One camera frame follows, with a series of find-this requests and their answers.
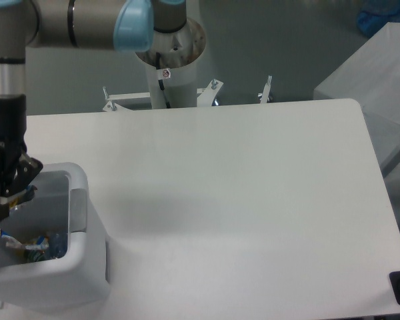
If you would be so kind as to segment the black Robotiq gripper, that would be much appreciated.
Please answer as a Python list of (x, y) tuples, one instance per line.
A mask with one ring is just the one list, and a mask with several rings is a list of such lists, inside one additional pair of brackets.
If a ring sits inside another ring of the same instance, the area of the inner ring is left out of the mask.
[(27, 150), (26, 110), (25, 95), (0, 96), (0, 221), (43, 169), (42, 162), (22, 153)]

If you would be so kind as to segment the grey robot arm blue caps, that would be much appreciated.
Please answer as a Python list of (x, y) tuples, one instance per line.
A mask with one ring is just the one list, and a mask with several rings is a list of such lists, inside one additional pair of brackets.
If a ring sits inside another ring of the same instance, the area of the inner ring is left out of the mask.
[(186, 20), (184, 1), (0, 1), (0, 220), (43, 168), (24, 141), (26, 49), (146, 52)]

